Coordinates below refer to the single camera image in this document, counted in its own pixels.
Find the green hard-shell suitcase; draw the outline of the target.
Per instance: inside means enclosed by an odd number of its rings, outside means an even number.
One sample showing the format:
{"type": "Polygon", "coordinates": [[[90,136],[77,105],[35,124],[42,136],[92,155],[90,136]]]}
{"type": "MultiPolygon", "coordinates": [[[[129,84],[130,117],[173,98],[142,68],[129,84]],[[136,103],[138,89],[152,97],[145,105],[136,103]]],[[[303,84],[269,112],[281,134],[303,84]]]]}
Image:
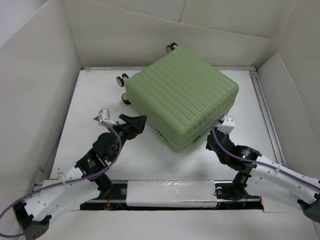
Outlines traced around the green hard-shell suitcase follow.
{"type": "Polygon", "coordinates": [[[166,52],[133,76],[116,77],[116,82],[125,88],[122,101],[146,115],[158,136],[180,153],[228,114],[239,85],[175,42],[166,46],[166,52]]]}

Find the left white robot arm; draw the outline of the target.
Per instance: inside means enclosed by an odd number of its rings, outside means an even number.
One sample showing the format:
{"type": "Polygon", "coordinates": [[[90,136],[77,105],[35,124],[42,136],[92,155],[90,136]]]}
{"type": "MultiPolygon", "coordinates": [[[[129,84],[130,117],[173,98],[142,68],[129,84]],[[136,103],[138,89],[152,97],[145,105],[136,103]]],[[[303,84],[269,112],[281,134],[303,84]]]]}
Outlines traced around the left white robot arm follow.
{"type": "Polygon", "coordinates": [[[95,199],[108,198],[113,183],[106,171],[116,162],[126,141],[144,131],[147,116],[119,116],[123,123],[112,122],[99,114],[95,117],[108,131],[99,135],[92,148],[59,180],[59,182],[36,190],[26,200],[12,207],[16,220],[27,240],[36,240],[75,205],[95,199]]]}

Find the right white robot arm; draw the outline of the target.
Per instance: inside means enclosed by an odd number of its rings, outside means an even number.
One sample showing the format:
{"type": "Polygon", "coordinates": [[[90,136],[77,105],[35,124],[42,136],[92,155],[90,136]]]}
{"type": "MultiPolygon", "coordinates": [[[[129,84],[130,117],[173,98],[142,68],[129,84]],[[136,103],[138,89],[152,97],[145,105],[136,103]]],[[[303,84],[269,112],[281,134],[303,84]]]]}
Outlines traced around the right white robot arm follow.
{"type": "Polygon", "coordinates": [[[222,192],[230,200],[259,196],[290,205],[314,222],[320,221],[320,181],[276,163],[258,150],[235,145],[228,134],[214,128],[206,137],[206,149],[215,152],[221,164],[236,171],[222,192]]]}

